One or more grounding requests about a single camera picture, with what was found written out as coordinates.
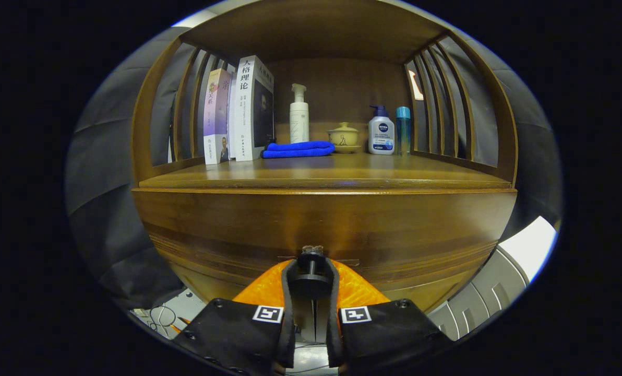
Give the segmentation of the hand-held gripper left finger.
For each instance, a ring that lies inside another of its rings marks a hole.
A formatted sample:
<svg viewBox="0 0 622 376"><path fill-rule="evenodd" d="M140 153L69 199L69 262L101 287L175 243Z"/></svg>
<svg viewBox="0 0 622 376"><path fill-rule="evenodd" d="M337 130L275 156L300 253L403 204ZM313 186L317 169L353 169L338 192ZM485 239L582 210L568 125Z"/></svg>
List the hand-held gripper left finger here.
<svg viewBox="0 0 622 376"><path fill-rule="evenodd" d="M296 260L268 269L232 300L214 298L180 331L175 347L230 375L273 375L294 364L288 274Z"/></svg>

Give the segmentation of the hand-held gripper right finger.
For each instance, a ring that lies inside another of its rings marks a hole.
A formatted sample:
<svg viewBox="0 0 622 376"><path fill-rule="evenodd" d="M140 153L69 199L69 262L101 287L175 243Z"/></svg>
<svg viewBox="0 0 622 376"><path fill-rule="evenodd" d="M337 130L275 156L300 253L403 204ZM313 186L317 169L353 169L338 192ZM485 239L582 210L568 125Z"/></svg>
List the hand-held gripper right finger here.
<svg viewBox="0 0 622 376"><path fill-rule="evenodd" d="M332 288L326 334L341 375L421 375L452 340L408 298L390 300L346 264L327 259Z"/></svg>

